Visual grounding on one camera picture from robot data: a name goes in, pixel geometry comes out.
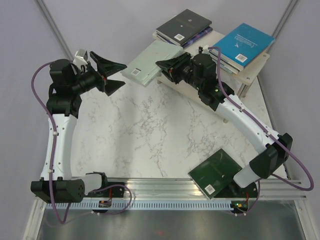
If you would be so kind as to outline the dark blue Wuthering Heights book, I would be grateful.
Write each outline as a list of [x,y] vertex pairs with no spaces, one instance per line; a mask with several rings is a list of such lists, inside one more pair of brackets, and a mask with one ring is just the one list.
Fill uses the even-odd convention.
[[[218,63],[218,56],[215,55],[212,52],[209,52],[209,55],[214,60],[214,62],[217,64]],[[222,68],[223,70],[225,70],[226,72],[228,72],[230,74],[236,74],[237,75],[239,73],[239,70],[237,68],[235,68],[232,65],[228,64],[223,59],[220,60],[220,68]]]

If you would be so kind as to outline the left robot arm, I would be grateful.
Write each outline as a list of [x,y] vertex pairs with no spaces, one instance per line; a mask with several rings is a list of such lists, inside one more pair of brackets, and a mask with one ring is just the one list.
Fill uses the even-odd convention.
[[30,190],[45,203],[79,203],[90,192],[103,198],[110,190],[103,172],[72,176],[71,148],[82,103],[81,95],[92,89],[111,96],[125,85],[109,77],[127,68],[93,51],[79,50],[73,61],[58,59],[47,64],[52,83],[48,101],[42,107],[48,115],[49,136],[46,158],[40,178]]

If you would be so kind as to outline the clear plastic file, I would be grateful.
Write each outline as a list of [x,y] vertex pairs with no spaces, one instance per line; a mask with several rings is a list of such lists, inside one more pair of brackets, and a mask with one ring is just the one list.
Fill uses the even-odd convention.
[[156,62],[178,57],[183,51],[181,46],[155,40],[120,73],[123,77],[146,87],[161,75],[161,68],[156,65]]

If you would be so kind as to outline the black book Moon and Sixpence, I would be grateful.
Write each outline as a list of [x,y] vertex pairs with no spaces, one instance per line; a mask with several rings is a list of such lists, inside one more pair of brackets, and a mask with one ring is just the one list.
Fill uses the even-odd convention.
[[170,42],[182,46],[211,24],[211,20],[185,9],[159,26],[155,32]]

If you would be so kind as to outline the yellow book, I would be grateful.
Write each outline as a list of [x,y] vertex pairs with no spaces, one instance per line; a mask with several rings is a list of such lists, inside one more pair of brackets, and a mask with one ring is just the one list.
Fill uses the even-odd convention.
[[270,55],[264,50],[257,57],[255,57],[242,71],[236,74],[236,77],[240,78],[253,78],[256,76],[264,67]]

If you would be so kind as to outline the purple galaxy cover book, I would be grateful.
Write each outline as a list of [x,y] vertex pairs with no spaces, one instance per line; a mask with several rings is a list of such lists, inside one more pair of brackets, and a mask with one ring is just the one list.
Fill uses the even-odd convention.
[[[213,31],[213,28],[208,26],[207,28],[205,28],[204,30],[202,30],[201,32],[199,32],[197,35],[195,35],[194,37],[192,37],[191,39],[189,39],[187,42],[185,42],[182,45],[182,48],[185,49],[187,47],[189,47],[190,45],[194,44],[195,42],[197,42],[198,40],[200,40],[201,38],[203,38],[204,36],[206,36],[207,34],[211,33]],[[163,41],[169,44],[173,44],[173,45],[177,45],[176,43],[172,42],[170,39],[161,36],[160,34],[158,34],[157,32],[154,32],[152,34],[152,37],[155,40],[159,40],[159,41]]]

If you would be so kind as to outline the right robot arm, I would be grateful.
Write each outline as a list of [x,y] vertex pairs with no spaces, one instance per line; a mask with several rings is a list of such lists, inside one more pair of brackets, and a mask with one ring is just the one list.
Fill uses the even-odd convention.
[[157,61],[156,65],[170,82],[179,84],[184,81],[196,89],[201,102],[237,127],[258,153],[228,184],[232,196],[240,197],[249,184],[267,179],[288,159],[286,151],[291,149],[293,138],[288,133],[279,134],[258,120],[232,88],[219,82],[219,68],[210,55],[184,53]]

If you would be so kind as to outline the bright blue book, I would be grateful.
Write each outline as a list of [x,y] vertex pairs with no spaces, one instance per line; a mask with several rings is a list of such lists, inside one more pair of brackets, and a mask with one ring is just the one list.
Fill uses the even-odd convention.
[[274,37],[242,23],[215,43],[213,47],[220,48],[222,61],[242,71],[275,40]]

